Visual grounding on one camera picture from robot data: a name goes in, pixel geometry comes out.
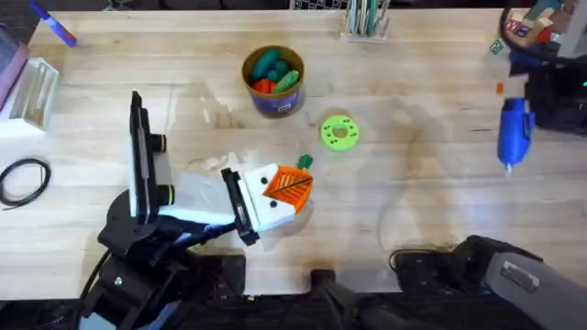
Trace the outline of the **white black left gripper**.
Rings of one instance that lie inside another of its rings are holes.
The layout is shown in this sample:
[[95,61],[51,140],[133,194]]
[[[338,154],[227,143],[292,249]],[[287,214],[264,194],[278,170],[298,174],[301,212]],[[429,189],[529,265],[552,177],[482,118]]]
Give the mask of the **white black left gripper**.
[[245,175],[256,216],[252,224],[238,172],[224,168],[220,178],[211,178],[173,170],[167,142],[164,135],[149,135],[149,223],[168,232],[176,247],[203,245],[233,231],[250,246],[259,232],[290,224],[308,209],[306,204],[296,211],[291,204],[307,201],[313,176],[272,163]]

